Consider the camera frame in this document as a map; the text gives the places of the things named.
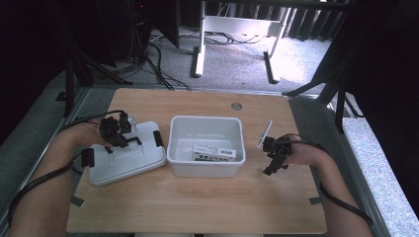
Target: white container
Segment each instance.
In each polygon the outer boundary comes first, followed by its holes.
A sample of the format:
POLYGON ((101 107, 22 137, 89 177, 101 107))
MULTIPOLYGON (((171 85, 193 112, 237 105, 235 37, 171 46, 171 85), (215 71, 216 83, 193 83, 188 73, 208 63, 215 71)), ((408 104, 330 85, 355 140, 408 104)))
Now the white container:
POLYGON ((238 118, 172 118, 167 160, 173 174, 183 177, 234 177, 246 160, 241 121, 238 118), (232 162, 193 161, 194 145, 236 150, 232 162))
POLYGON ((136 130, 124 134, 125 138, 138 137, 141 144, 132 141, 127 147, 113 147, 109 154, 104 146, 93 145, 95 167, 90 168, 90 182, 103 186, 127 177, 137 175, 166 163, 166 153, 161 141, 158 125, 145 121, 136 125, 136 130))

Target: gray floor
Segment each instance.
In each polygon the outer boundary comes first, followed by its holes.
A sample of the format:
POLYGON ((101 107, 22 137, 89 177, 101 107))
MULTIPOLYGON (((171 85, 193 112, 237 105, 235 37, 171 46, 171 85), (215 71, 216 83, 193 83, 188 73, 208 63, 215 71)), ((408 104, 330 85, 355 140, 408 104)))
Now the gray floor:
MULTIPOLYGON (((268 81, 263 60, 263 51, 270 49, 273 39, 261 39, 257 43, 229 46, 208 44, 204 76, 196 78, 192 73, 192 67, 198 40, 191 37, 191 32, 188 30, 184 30, 182 34, 185 38, 181 39, 181 48, 179 49, 166 39, 156 39, 153 43, 161 49, 161 68, 164 72, 172 78, 182 81, 192 90, 281 95, 281 93, 296 89, 311 80, 318 63, 330 44, 330 41, 282 40, 278 51, 281 65, 277 66, 284 68, 284 75, 283 80, 274 85, 268 81)), ((246 36, 235 37, 249 39, 246 36)), ((147 54, 155 63, 157 62, 157 51, 153 47, 149 48, 147 54)), ((124 69, 130 65, 130 62, 129 60, 120 60, 118 65, 119 69, 124 69)), ((79 107, 75 108, 75 116, 83 117, 106 111, 115 90, 122 86, 115 84, 110 79, 100 77, 97 73, 95 75, 97 76, 96 82, 92 88, 76 86, 78 100, 82 101, 76 101, 79 102, 77 103, 79 107)), ((127 87, 167 90, 151 73, 151 68, 147 63, 120 76, 133 82, 132 86, 127 87)), ((0 148, 0 174, 2 175, 0 208, 2 213, 6 213, 9 201, 37 165, 49 140, 57 129, 67 122, 62 117, 65 109, 64 104, 55 100, 57 94, 63 91, 63 81, 64 74, 60 74, 50 82, 28 111, 27 116, 0 148)), ((186 90, 182 84, 176 83, 174 80, 169 80, 169 82, 174 85, 176 90, 186 90)), ((331 151, 351 192, 360 205, 363 205, 359 198, 360 192, 353 184, 351 168, 343 159, 348 155, 353 156, 351 151, 348 151, 348 144, 342 142, 342 138, 345 139, 345 136, 339 134, 333 125, 333 111, 315 100, 315 96, 320 93, 322 88, 323 85, 319 85, 305 92, 303 96, 290 100, 298 131, 301 135, 312 138, 331 151)), ((74 173, 73 191, 77 186, 78 179, 79 176, 74 173)), ((1 229, 5 228, 5 219, 3 218, 1 229)), ((127 236, 127 234, 71 234, 71 236, 127 236)))

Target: white plastic box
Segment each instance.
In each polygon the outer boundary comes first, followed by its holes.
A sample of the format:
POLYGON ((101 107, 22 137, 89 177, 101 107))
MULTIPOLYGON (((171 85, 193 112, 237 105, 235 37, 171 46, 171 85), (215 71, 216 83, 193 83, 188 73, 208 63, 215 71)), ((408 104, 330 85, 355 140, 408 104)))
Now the white plastic box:
POLYGON ((234 177, 246 160, 241 121, 238 118, 172 118, 167 160, 173 174, 183 177, 234 177), (234 161, 195 161, 194 145, 222 147, 236 151, 234 161))

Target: forearm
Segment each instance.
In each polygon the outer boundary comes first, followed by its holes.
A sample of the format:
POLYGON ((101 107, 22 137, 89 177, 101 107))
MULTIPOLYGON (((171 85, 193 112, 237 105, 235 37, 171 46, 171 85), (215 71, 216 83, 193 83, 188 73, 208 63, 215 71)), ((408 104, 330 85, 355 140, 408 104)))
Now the forearm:
MULTIPOLYGON (((324 189, 341 201, 359 208, 333 159, 324 155, 319 160, 315 166, 324 189)), ((323 207, 330 236, 372 236, 367 221, 361 216, 337 205, 327 197, 323 199, 323 207)))
MULTIPOLYGON (((65 167, 76 147, 65 135, 49 145, 31 181, 65 167)), ((65 236, 71 197, 71 174, 65 172, 28 192, 14 213, 10 236, 65 236)))

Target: human arm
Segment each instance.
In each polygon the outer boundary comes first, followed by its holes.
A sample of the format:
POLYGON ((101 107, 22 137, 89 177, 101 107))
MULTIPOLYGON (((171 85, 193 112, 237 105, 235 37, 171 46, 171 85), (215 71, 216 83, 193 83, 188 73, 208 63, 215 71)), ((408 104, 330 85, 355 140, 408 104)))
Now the human arm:
MULTIPOLYGON (((292 144, 293 153, 285 165, 312 165, 316 168, 324 189, 341 201, 359 208, 349 192, 336 162, 326 152, 302 143, 292 144)), ((326 225, 330 236, 373 236, 367 221, 361 216, 339 206, 329 198, 323 199, 326 225)))
MULTIPOLYGON (((99 134, 96 121, 82 122, 59 133, 50 143, 31 181, 65 167, 79 146, 111 146, 99 134)), ((66 236, 71 176, 65 172, 22 197, 13 215, 9 236, 66 236)))

